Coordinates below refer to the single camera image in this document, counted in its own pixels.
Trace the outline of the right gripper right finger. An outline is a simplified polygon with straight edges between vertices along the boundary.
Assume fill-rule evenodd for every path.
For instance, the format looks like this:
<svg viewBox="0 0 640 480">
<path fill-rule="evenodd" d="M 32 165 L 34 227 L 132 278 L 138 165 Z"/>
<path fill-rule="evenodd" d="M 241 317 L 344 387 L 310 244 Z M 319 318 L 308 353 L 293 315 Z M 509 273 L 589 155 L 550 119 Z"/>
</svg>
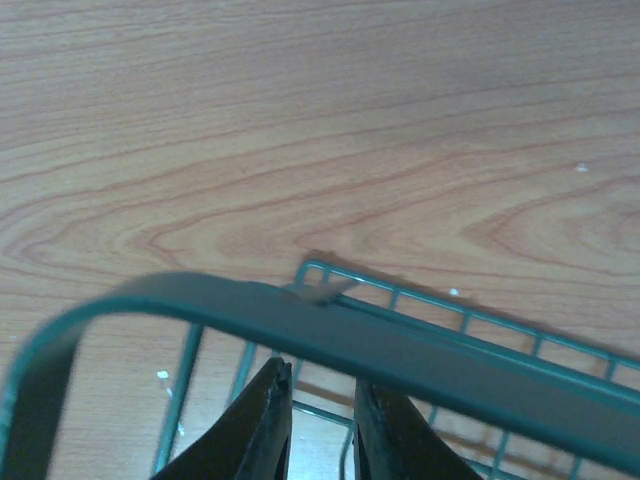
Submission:
<svg viewBox="0 0 640 480">
<path fill-rule="evenodd" d="M 359 380 L 355 388 L 357 479 L 476 479 L 404 394 Z"/>
</svg>

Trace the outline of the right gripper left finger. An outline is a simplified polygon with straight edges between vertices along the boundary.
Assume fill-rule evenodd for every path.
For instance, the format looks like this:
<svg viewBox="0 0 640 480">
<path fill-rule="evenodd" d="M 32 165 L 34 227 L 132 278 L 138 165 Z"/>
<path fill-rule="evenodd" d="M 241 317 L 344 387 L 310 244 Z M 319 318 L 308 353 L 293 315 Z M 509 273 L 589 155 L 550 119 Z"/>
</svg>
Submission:
<svg viewBox="0 0 640 480">
<path fill-rule="evenodd" d="M 292 365 L 266 361 L 217 422 L 154 477 L 285 479 L 292 434 Z"/>
</svg>

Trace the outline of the dark wire dish rack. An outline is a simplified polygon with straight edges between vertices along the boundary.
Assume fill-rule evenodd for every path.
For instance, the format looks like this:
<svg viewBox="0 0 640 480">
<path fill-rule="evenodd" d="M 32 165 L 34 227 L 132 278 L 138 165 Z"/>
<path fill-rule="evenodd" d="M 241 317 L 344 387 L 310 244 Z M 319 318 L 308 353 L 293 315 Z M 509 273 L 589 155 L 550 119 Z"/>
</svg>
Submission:
<svg viewBox="0 0 640 480">
<path fill-rule="evenodd" d="M 326 263 L 319 269 L 320 285 L 297 279 L 284 287 L 150 274 L 51 319 L 23 344 L 4 382 L 2 477 L 46 477 L 77 347 L 93 320 L 113 314 L 189 324 L 153 477 L 177 457 L 175 432 L 209 328 L 247 341 L 232 402 L 280 357 L 292 365 L 292 414 L 344 426 L 344 453 L 354 455 L 355 388 L 364 380 L 568 453 L 571 478 L 588 461 L 638 475 L 639 393 L 615 379 L 637 360 Z M 347 297 L 358 284 L 377 284 L 392 302 L 404 297 L 458 313 L 461 325 L 449 330 Z"/>
</svg>

